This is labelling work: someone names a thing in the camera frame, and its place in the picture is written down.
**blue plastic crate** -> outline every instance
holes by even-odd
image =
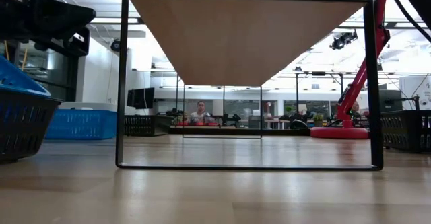
[[[117,113],[108,110],[60,110],[45,139],[102,140],[117,133]]]
[[[49,97],[51,94],[35,80],[0,56],[0,89]]]

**black storage bin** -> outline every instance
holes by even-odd
[[[35,155],[60,103],[0,89],[0,162]]]
[[[153,137],[169,133],[170,116],[125,116],[126,136]]]
[[[431,110],[382,113],[383,146],[412,151],[431,151]]]

